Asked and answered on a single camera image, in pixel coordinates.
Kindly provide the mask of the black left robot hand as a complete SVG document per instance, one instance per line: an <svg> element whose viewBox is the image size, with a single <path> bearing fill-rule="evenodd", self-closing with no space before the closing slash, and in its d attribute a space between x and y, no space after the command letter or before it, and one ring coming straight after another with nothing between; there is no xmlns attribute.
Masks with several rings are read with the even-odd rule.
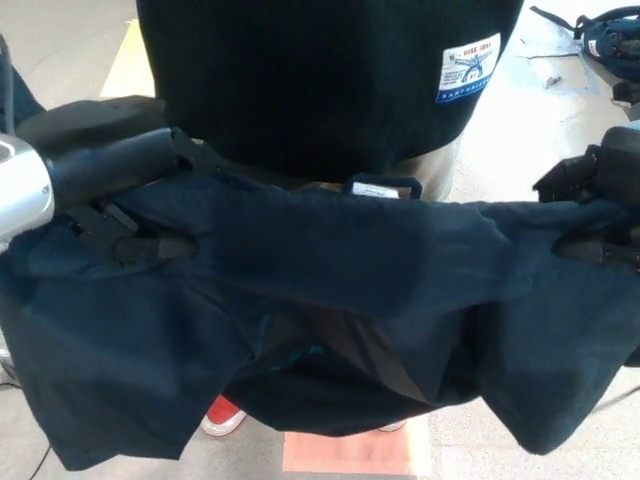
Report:
<svg viewBox="0 0 640 480"><path fill-rule="evenodd" d="M206 143L167 124L165 104L140 96L77 101L17 128L44 156L55 211L92 252L125 266L192 256L196 242L114 203L116 196L186 171L223 164Z"/></svg>

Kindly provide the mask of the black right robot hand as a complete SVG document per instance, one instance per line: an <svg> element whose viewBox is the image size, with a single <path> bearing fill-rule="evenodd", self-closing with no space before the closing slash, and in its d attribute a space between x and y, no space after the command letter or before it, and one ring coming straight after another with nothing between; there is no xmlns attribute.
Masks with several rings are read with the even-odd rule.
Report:
<svg viewBox="0 0 640 480"><path fill-rule="evenodd" d="M631 212L620 219L583 225L563 235L555 254L601 266L639 270L639 130L612 127L601 143L559 161L533 186L543 203L587 205L610 201Z"/></svg>

